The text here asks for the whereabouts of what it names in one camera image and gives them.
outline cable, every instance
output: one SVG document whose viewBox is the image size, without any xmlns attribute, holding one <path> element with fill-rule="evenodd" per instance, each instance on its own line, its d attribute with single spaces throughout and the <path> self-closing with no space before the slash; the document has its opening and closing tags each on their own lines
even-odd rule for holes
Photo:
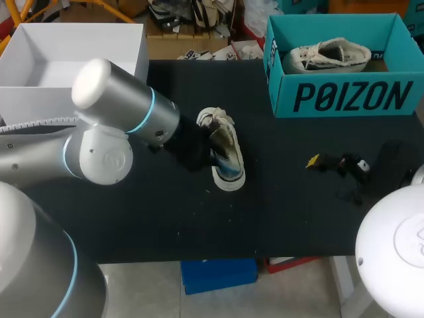
<svg viewBox="0 0 424 318">
<path fill-rule="evenodd" d="M 78 117 L 58 117 L 58 118 L 42 119 L 40 121 L 29 121 L 27 123 L 0 127 L 0 133 L 5 133 L 8 131 L 16 131 L 18 129 L 37 127 L 37 126 L 59 126 L 59 125 L 62 126 L 64 124 L 76 123 L 77 120 L 78 120 Z"/>
</svg>

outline blue box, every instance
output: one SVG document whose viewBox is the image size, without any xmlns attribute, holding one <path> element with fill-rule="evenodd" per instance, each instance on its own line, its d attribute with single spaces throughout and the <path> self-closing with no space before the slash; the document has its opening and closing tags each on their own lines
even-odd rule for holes
<svg viewBox="0 0 424 318">
<path fill-rule="evenodd" d="M 253 259 L 181 261 L 185 294 L 254 283 L 258 268 Z"/>
<path fill-rule="evenodd" d="M 412 36 L 424 34 L 424 0 L 409 0 L 403 21 Z"/>
<path fill-rule="evenodd" d="M 291 49 L 340 36 L 387 72 L 284 73 L 280 57 Z M 271 16 L 264 67 L 276 117 L 410 115 L 424 94 L 424 55 L 396 14 Z"/>
<path fill-rule="evenodd" d="M 327 0 L 277 0 L 278 8 L 285 15 L 297 15 L 306 13 L 306 11 L 324 5 L 328 7 Z"/>
</svg>

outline shoe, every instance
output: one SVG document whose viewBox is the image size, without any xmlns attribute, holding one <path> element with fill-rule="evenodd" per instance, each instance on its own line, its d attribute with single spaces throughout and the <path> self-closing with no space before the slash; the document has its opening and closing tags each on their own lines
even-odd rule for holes
<svg viewBox="0 0 424 318">
<path fill-rule="evenodd" d="M 312 46 L 300 46 L 286 54 L 286 74 L 355 73 L 361 72 L 371 59 L 365 46 L 334 38 Z"/>
<path fill-rule="evenodd" d="M 225 153 L 225 156 L 213 154 L 217 163 L 212 166 L 216 185 L 224 191 L 240 189 L 246 181 L 246 172 L 233 119 L 223 109 L 208 107 L 199 113 L 196 123 L 212 132 L 209 138 Z"/>
</svg>

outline white box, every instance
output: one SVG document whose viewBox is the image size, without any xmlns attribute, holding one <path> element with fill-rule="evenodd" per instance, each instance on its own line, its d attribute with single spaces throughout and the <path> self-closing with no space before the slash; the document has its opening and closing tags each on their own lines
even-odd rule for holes
<svg viewBox="0 0 424 318">
<path fill-rule="evenodd" d="M 144 26 L 125 23 L 22 23 L 0 58 L 0 115 L 6 124 L 74 117 L 74 79 L 106 58 L 147 79 Z"/>
</svg>

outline yellow frame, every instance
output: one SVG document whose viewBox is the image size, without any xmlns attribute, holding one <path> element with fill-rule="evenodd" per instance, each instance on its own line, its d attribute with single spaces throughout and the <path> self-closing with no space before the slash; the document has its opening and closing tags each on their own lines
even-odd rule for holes
<svg viewBox="0 0 424 318">
<path fill-rule="evenodd" d="M 114 7 L 108 5 L 103 0 L 69 0 L 69 1 L 70 2 L 95 3 L 96 5 L 101 6 L 106 11 L 109 11 L 110 13 L 112 13 L 116 17 L 120 18 L 121 20 L 125 21 L 126 23 L 135 23 L 132 19 L 128 18 L 126 15 L 124 15 L 122 12 L 119 12 Z M 31 18 L 27 19 L 29 9 L 34 4 L 34 0 L 26 0 L 24 7 L 22 8 L 21 12 L 19 12 L 19 10 L 16 6 L 16 3 L 15 3 L 15 0 L 6 0 L 6 6 L 11 13 L 11 17 L 13 19 L 13 22 L 15 23 L 15 28 L 17 28 L 21 23 L 31 22 L 32 20 L 34 20 L 35 18 L 39 17 L 44 12 L 49 10 L 50 8 L 57 5 L 57 3 L 58 3 L 58 0 L 51 0 L 51 4 L 46 6 L 43 10 L 40 10 L 39 12 L 37 12 L 37 14 L 33 15 Z M 5 50 L 7 44 L 9 43 L 10 40 L 11 40 L 11 37 L 8 36 L 7 38 L 5 38 L 3 41 L 0 42 L 0 56 L 3 53 L 3 51 Z"/>
</svg>

